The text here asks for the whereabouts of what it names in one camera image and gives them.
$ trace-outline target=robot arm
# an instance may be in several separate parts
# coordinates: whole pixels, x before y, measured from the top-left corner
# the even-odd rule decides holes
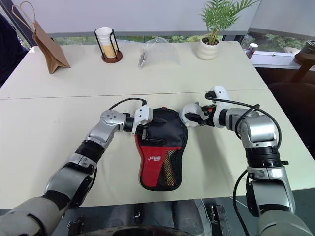
[[[115,132],[135,133],[140,124],[152,120],[148,105],[135,112],[135,117],[107,110],[82,144],[50,178],[43,196],[20,204],[0,217],[0,235],[51,235],[69,208],[78,207],[93,185],[97,163],[111,143]]]
[[[312,236],[305,223],[294,215],[295,201],[284,167],[288,162],[280,160],[275,126],[270,117],[254,109],[228,108],[228,103],[218,101],[229,100],[223,86],[213,87],[205,97],[217,101],[204,107],[198,103],[188,104],[180,111],[181,120],[192,127],[226,127],[234,132],[237,129],[251,179],[246,184],[247,204],[250,213],[259,217],[258,235]]]

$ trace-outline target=white table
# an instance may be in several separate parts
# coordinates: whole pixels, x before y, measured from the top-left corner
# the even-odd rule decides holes
[[[315,187],[315,162],[289,120],[267,89],[230,91],[231,99],[259,103],[279,122],[280,148],[291,188]],[[102,111],[129,96],[97,96],[0,101],[0,208],[10,209],[43,194],[49,177],[80,145],[99,121]],[[180,110],[199,101],[210,104],[204,93],[140,96],[152,108]],[[133,113],[140,102],[127,102],[118,111]],[[139,183],[140,156],[130,133],[117,133],[99,161],[97,179],[83,206],[231,196],[238,175],[246,168],[241,141],[227,129],[189,128],[183,155],[183,182],[171,192],[152,192]],[[245,193],[245,180],[238,194]]]
[[[169,61],[138,69],[141,44],[120,44],[123,59],[104,63],[97,45],[62,46],[71,68],[50,75],[38,47],[29,52],[0,89],[0,99],[204,92],[267,86],[238,42],[221,42],[211,61],[197,58],[197,43],[174,43],[181,65]]]

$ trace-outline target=stack of paper cups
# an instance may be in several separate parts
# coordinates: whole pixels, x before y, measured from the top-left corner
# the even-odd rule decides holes
[[[97,38],[99,40],[99,43],[102,45],[103,52],[105,53],[105,55],[108,58],[114,58],[115,57],[115,52],[113,50],[112,44],[110,43],[110,39],[109,39],[112,31],[113,31],[113,29],[110,27],[101,27],[95,31]],[[112,43],[114,45],[114,49],[116,51],[117,46],[116,46],[115,38],[113,35],[112,35],[111,39],[112,39]]]

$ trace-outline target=black chair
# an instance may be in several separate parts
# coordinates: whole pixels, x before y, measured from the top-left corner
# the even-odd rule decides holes
[[[315,160],[315,85],[301,82],[315,64],[315,55],[298,53],[295,57],[303,64],[291,81],[268,87]]]

